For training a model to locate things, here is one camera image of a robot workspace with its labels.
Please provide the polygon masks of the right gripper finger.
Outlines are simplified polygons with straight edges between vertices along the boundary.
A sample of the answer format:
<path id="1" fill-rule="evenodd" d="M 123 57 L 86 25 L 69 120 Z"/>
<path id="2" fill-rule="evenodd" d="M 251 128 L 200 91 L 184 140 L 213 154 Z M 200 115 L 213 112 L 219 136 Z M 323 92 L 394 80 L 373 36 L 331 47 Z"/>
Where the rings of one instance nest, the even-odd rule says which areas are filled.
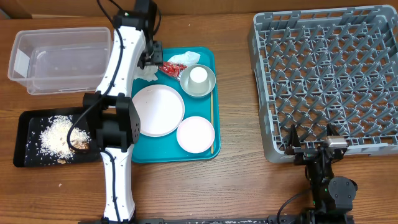
<path id="1" fill-rule="evenodd" d="M 335 126 L 331 123 L 328 123 L 326 126 L 326 135 L 327 136 L 339 136 L 340 134 L 335 129 Z"/>
<path id="2" fill-rule="evenodd" d="M 300 138 L 297 134 L 297 129 L 294 124 L 290 126 L 290 132 L 289 132 L 289 140 L 288 140 L 288 148 L 289 149 L 298 149 L 301 148 L 300 145 Z"/>

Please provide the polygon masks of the white napkin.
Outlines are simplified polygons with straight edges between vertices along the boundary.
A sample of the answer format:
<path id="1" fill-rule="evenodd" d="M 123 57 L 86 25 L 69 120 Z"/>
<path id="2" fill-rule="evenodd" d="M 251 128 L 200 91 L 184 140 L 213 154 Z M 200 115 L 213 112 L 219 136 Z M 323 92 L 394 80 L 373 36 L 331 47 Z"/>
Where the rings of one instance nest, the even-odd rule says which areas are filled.
<path id="1" fill-rule="evenodd" d="M 134 79 L 142 79 L 147 82 L 158 80 L 156 73 L 158 71 L 158 66 L 149 65 L 144 68 L 137 67 L 137 70 L 134 72 Z"/>

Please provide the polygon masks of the red snack wrapper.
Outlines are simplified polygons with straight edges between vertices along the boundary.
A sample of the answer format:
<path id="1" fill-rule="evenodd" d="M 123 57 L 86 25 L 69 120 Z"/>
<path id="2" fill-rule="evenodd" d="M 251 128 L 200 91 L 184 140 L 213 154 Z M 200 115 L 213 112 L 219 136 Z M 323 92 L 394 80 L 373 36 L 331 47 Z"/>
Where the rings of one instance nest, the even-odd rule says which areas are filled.
<path id="1" fill-rule="evenodd" d="M 164 62 L 159 66 L 159 70 L 166 74 L 167 76 L 180 80 L 180 75 L 187 68 L 186 65 L 181 63 Z"/>

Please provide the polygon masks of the white tissue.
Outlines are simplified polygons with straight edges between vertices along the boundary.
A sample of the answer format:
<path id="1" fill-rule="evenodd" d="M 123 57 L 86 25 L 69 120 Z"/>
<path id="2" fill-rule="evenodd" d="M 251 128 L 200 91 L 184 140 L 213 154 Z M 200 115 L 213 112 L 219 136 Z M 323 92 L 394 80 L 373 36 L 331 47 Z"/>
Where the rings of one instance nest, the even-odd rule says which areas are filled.
<path id="1" fill-rule="evenodd" d="M 187 67 L 190 67 L 192 65 L 197 64 L 199 59 L 200 59 L 200 57 L 201 57 L 201 55 L 196 53 L 196 52 L 187 51 L 184 54 L 179 54 L 179 55 L 172 56 L 168 60 L 168 62 L 179 63 L 179 64 L 185 65 Z"/>

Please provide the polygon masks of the large white plate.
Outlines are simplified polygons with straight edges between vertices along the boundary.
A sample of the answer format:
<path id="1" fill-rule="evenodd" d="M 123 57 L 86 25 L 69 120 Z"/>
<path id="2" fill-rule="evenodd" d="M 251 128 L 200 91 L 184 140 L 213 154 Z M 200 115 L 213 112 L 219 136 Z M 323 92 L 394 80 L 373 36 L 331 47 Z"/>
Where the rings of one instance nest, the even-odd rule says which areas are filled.
<path id="1" fill-rule="evenodd" d="M 141 120 L 141 134 L 162 137 L 178 128 L 185 115 L 180 94 L 167 85 L 149 85 L 132 98 Z"/>

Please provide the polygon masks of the brown food piece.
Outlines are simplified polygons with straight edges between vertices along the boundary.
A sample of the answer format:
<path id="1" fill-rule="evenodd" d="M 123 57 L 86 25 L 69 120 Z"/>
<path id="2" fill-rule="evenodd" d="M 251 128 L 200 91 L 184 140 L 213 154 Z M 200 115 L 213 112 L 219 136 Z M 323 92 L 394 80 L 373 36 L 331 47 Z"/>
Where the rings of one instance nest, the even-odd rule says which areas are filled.
<path id="1" fill-rule="evenodd" d="M 72 141 L 72 146 L 77 150 L 88 150 L 89 143 L 87 141 Z"/>

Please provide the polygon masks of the pile of white rice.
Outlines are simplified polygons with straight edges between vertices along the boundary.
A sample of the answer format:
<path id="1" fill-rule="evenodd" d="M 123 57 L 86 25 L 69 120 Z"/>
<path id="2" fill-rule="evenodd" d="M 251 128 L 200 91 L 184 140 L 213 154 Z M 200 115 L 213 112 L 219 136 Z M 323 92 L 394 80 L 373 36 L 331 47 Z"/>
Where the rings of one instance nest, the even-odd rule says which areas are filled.
<path id="1" fill-rule="evenodd" d="M 73 160 L 76 153 L 67 142 L 67 134 L 73 124 L 72 119 L 73 115 L 32 118 L 29 123 L 27 150 L 36 151 L 36 156 Z"/>

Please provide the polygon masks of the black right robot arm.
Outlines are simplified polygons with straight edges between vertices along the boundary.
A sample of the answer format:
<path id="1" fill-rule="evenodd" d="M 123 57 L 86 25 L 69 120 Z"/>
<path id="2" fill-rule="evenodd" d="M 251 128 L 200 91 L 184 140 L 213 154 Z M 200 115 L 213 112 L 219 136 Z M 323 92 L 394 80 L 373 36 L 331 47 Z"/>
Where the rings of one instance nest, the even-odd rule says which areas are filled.
<path id="1" fill-rule="evenodd" d="M 294 164 L 305 167 L 310 187 L 288 199 L 278 210 L 276 220 L 282 223 L 281 213 L 286 205 L 307 193 L 312 194 L 313 207 L 306 208 L 291 218 L 290 223 L 353 223 L 347 213 L 353 209 L 353 200 L 358 190 L 355 181 L 335 176 L 332 164 L 344 158 L 348 149 L 345 138 L 337 133 L 332 124 L 326 126 L 326 139 L 317 148 L 303 149 L 296 126 L 291 125 L 285 153 L 294 155 Z"/>

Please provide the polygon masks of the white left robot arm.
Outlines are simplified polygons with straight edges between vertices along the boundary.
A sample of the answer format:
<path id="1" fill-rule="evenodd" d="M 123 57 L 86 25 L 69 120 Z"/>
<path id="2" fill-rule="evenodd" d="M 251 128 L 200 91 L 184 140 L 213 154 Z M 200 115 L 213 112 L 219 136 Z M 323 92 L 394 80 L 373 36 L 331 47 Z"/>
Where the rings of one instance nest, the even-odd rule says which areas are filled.
<path id="1" fill-rule="evenodd" d="M 131 92 L 139 70 L 163 63 L 162 44 L 154 40 L 161 18 L 150 0 L 138 0 L 133 10 L 120 9 L 109 18 L 114 42 L 108 66 L 96 91 L 83 97 L 80 118 L 90 132 L 89 152 L 100 153 L 104 164 L 106 205 L 100 223 L 134 223 L 131 157 L 141 121 Z"/>

